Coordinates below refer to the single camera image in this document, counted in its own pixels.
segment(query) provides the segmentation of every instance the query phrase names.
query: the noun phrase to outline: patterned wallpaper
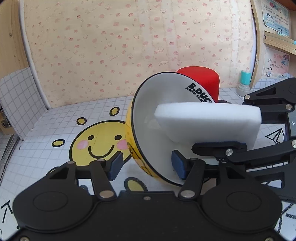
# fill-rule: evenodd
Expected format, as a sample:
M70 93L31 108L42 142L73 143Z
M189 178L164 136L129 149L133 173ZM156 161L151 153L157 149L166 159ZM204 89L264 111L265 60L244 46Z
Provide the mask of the patterned wallpaper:
M25 27L51 107L130 96L149 76L198 65L221 87L250 67L249 0L25 0Z

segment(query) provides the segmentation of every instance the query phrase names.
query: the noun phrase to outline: metal screw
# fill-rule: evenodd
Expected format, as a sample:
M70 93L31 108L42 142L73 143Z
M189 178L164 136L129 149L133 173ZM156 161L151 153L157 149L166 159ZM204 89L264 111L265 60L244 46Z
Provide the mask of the metal screw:
M102 198L110 198L114 196L114 192L110 191L110 190L105 190L105 191L101 191L99 193L100 197Z
M287 105L286 105L286 109L287 109L287 110L292 110L292 108L293 108L293 106L292 106L291 104L287 104Z
M233 150L232 149L227 149L225 152L226 156L231 156L233 154Z
M222 163L227 163L228 161L223 159L223 158L219 158L219 161L222 162Z
M20 241L30 241L30 239L28 237L21 237Z
M180 194L184 198L192 198L195 196L195 192L191 190L184 190Z

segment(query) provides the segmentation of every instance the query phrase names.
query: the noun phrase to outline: white tile wall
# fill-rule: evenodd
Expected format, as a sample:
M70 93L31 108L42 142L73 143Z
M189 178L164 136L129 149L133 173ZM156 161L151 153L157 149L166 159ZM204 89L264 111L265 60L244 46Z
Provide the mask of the white tile wall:
M47 111L29 67L0 80L0 102L11 125L23 140Z

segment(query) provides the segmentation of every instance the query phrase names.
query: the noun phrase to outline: blue gripper pad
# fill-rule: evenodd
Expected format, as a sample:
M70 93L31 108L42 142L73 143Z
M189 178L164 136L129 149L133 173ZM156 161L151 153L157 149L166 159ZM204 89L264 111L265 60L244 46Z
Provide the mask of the blue gripper pad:
M188 172L185 170L183 160L177 155L175 151L172 151L172 165L179 178L181 180L186 180Z
M120 154L114 159L114 161L112 161L110 166L110 171L107 173L107 178L109 181L115 180L122 166L123 166L123 153L120 152Z

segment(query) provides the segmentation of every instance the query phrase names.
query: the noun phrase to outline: smiley face sticker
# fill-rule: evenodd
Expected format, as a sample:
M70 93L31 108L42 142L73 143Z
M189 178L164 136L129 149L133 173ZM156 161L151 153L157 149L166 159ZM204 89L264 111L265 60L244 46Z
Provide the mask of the smiley face sticker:
M125 140L124 123L121 120L106 120L84 129L70 146L70 161L75 161L78 166L87 166L97 159L108 160L121 151L126 163L131 155Z

